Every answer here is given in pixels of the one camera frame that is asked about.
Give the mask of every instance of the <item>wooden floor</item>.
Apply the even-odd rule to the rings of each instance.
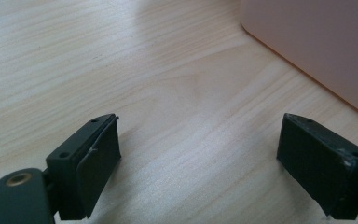
[[[275,159],[283,113],[358,145],[358,111],[248,35],[239,7],[0,1],[0,177],[116,113],[122,161],[91,219],[63,223],[358,223]]]

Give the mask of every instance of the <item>screw hole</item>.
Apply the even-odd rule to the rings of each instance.
[[[66,158],[68,156],[69,156],[69,153],[67,153],[67,152],[63,152],[60,154],[60,158]]]
[[[27,182],[28,180],[31,179],[31,177],[32,175],[29,173],[14,175],[6,182],[6,184],[10,187],[15,187]]]
[[[358,157],[358,152],[352,152],[352,155]]]

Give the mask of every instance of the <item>light wood grain surface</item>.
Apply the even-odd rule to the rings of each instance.
[[[358,145],[358,111],[249,36],[239,5],[0,1],[0,177],[116,113],[122,161],[91,219],[65,223],[358,223],[275,159],[283,113]]]

